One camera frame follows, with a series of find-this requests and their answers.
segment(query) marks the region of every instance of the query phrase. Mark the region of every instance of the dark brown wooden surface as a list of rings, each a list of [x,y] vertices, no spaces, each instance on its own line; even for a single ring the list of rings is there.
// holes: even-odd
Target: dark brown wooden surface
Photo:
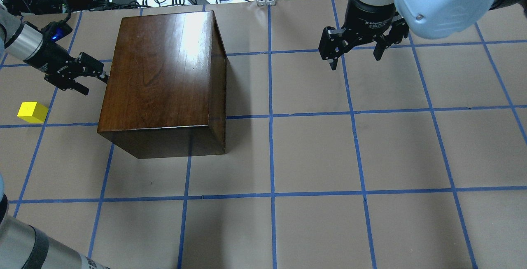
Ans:
[[[123,18],[98,132],[138,158],[224,153],[225,76],[213,12]]]

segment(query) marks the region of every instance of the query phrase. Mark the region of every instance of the yellow cube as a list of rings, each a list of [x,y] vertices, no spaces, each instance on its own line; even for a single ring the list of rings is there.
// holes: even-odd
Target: yellow cube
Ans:
[[[39,102],[22,102],[18,117],[28,123],[43,123],[47,116],[47,107]]]

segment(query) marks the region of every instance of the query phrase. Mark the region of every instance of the box top face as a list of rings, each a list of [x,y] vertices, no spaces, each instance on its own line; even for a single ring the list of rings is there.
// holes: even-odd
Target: box top face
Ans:
[[[208,124],[213,12],[122,19],[99,131]]]

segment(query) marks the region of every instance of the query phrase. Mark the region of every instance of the brown box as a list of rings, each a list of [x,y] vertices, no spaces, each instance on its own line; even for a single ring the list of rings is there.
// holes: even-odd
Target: brown box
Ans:
[[[97,132],[137,158],[225,153],[214,12],[123,18]]]

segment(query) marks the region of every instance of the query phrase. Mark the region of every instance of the yellow block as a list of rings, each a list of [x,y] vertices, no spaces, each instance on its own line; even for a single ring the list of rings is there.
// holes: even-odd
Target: yellow block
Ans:
[[[28,123],[43,123],[46,120],[47,107],[39,102],[22,102],[18,117]]]

